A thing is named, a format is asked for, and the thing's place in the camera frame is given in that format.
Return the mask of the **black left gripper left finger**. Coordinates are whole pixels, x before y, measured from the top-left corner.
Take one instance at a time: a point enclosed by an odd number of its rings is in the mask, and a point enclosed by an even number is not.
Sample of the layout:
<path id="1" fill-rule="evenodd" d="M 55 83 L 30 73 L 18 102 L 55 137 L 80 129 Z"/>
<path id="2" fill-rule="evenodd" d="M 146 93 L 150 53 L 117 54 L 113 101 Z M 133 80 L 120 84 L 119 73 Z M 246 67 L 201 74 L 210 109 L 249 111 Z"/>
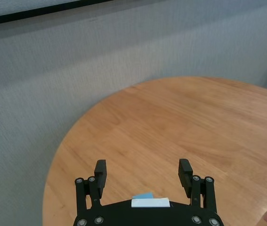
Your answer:
<path id="1" fill-rule="evenodd" d="M 86 196 L 91 199 L 91 208 L 98 209 L 101 207 L 100 199 L 102 198 L 107 177 L 106 160 L 98 160 L 94 169 L 94 175 L 88 179 L 75 179 L 76 190 L 76 209 L 77 213 L 84 213 L 87 209 Z"/>

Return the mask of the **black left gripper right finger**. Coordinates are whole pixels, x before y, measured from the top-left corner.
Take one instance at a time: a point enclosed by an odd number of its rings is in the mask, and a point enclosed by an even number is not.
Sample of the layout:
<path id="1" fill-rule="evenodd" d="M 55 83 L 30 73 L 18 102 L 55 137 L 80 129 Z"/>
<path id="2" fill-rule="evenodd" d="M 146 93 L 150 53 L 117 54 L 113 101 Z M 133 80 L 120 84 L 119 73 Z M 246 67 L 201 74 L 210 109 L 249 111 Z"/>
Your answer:
<path id="1" fill-rule="evenodd" d="M 212 177 L 201 178 L 194 175 L 188 159 L 179 159 L 178 177 L 187 198 L 190 199 L 190 206 L 200 208 L 202 197 L 203 208 L 216 212 L 214 179 Z"/>

